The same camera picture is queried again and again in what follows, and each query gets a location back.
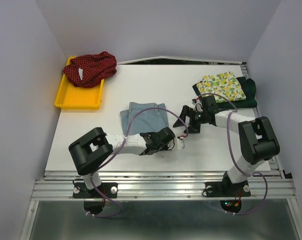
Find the light blue denim skirt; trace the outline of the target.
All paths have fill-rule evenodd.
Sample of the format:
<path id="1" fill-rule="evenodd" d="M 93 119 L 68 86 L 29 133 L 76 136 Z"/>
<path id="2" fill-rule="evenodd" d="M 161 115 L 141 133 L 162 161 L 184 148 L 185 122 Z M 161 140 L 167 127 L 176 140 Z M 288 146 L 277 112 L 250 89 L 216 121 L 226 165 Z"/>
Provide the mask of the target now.
<path id="1" fill-rule="evenodd" d="M 127 133 L 129 123 L 138 112 L 151 107 L 166 109 L 164 103 L 142 104 L 142 103 L 130 102 L 129 109 L 120 112 L 123 134 L 125 135 Z M 140 113 L 137 117 L 135 117 L 131 125 L 131 128 L 129 130 L 129 135 L 136 135 L 139 133 L 148 133 L 148 132 L 158 132 L 165 127 L 169 127 L 167 112 L 158 109 L 149 109 Z"/>

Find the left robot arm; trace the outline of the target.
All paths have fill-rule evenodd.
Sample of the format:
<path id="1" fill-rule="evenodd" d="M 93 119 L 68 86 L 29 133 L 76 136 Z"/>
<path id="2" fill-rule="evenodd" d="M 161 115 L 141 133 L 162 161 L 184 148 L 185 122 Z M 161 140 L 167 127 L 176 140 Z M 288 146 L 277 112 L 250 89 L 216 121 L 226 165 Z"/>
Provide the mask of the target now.
<path id="1" fill-rule="evenodd" d="M 84 180 L 85 192 L 96 197 L 102 191 L 102 182 L 97 171 L 109 156 L 150 156 L 160 151 L 175 151 L 178 145 L 178 138 L 169 127 L 159 132 L 129 136 L 109 135 L 101 127 L 97 127 L 71 143 L 68 150 L 78 175 Z"/>

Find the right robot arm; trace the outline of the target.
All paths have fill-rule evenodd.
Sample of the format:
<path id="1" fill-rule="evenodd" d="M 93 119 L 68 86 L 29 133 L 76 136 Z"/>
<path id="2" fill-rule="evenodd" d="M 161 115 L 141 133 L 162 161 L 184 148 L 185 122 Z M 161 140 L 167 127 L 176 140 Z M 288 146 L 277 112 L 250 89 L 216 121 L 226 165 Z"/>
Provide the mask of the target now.
<path id="1" fill-rule="evenodd" d="M 185 134 L 200 133 L 201 125 L 211 124 L 235 132 L 239 136 L 241 156 L 235 159 L 231 155 L 233 167 L 229 169 L 220 182 L 206 183 L 208 195 L 232 195 L 241 191 L 249 177 L 256 173 L 256 169 L 265 161 L 270 160 L 280 152 L 280 146 L 267 117 L 245 117 L 233 111 L 221 110 L 215 100 L 216 94 L 200 94 L 194 103 L 200 103 L 201 110 L 184 105 L 179 119 L 174 127 L 181 127 L 188 120 Z"/>

